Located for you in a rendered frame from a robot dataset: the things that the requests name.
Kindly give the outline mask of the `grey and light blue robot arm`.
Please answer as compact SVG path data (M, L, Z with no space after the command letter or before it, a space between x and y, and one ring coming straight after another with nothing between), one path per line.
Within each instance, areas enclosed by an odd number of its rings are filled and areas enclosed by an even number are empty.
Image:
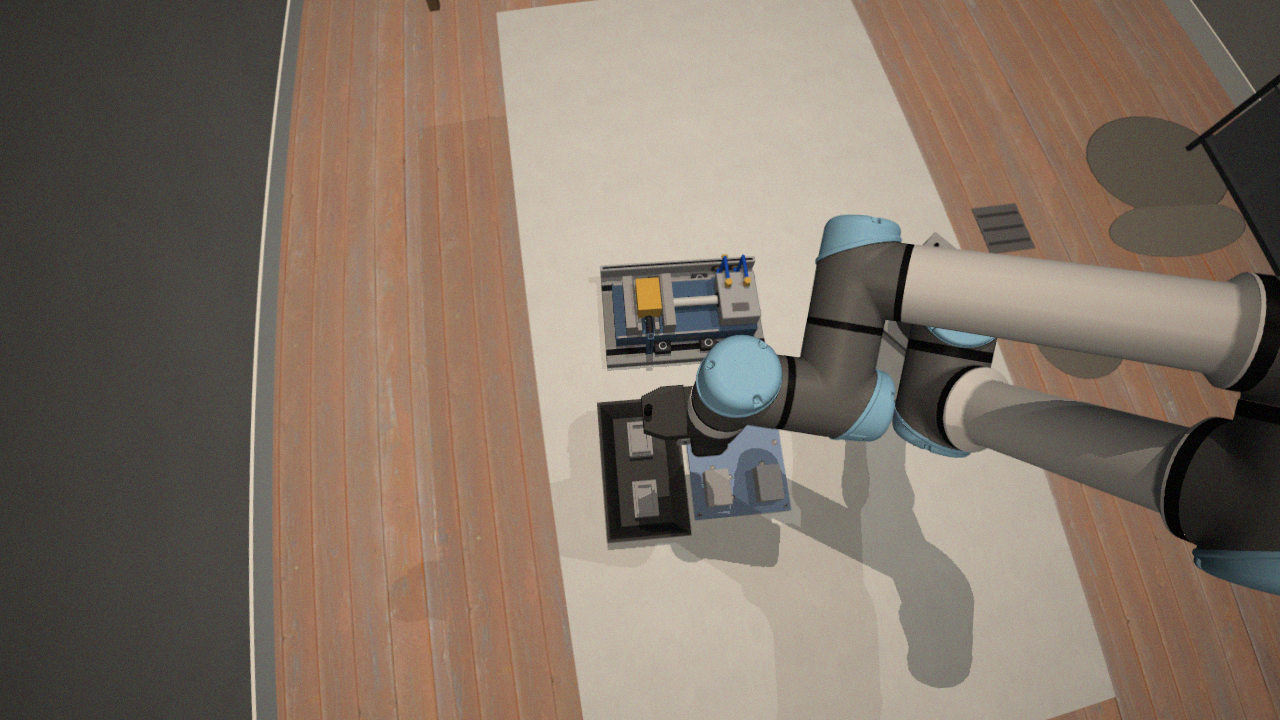
M884 218L831 218L800 357L721 340L698 368L698 418L867 442L893 418L932 454L991 448L1160 512L1197 544L1197 568L1280 596L1280 275L1204 281L900 236ZM895 401L876 368L884 320L908 337ZM991 368L997 338L1201 372L1242 395L1233 420L1181 427L1010 386Z

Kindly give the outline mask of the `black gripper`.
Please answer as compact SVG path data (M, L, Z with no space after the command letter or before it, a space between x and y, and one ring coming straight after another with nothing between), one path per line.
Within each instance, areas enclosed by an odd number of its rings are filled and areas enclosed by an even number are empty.
M676 439L677 445L691 445L692 455L696 457L723 454L745 427L732 432L707 427L692 410L691 395L692 386L660 386L643 395L644 434L659 439Z

